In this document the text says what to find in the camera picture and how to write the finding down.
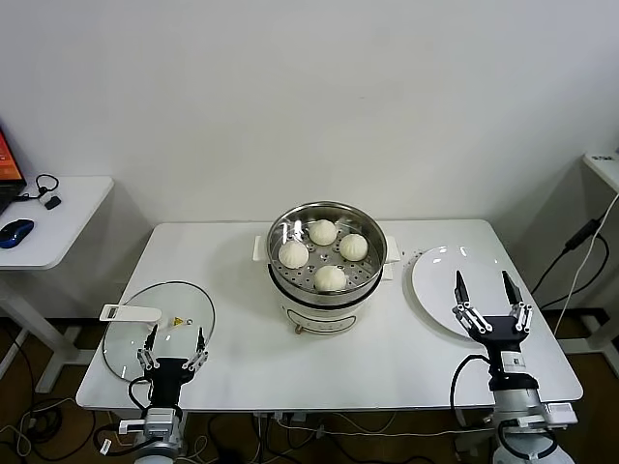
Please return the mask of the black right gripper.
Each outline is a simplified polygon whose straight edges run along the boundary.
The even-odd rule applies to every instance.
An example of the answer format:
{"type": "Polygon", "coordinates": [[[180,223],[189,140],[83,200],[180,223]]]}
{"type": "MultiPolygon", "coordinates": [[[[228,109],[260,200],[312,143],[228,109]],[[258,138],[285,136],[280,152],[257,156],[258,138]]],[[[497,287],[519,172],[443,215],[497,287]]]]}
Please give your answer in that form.
{"type": "Polygon", "coordinates": [[[488,316],[485,318],[470,303],[467,287],[460,271],[456,271],[456,306],[452,309],[458,322],[469,334],[475,333],[476,340],[487,351],[491,361],[501,361],[503,352],[520,353],[520,343],[530,333],[533,307],[521,297],[519,287],[506,271],[502,272],[506,296],[511,306],[511,316],[488,316]]]}

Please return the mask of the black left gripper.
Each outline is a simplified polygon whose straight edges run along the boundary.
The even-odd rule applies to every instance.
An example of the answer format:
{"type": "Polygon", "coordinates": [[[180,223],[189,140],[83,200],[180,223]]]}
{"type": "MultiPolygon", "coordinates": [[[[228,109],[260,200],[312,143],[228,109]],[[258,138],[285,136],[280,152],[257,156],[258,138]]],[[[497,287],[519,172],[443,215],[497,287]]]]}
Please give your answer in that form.
{"type": "Polygon", "coordinates": [[[153,356],[158,325],[147,335],[143,346],[137,350],[137,360],[144,370],[144,377],[152,385],[150,405],[173,408],[179,403],[182,387],[190,381],[190,371],[198,371],[207,361],[206,339],[199,328],[194,355],[188,359],[157,358],[153,356]]]}

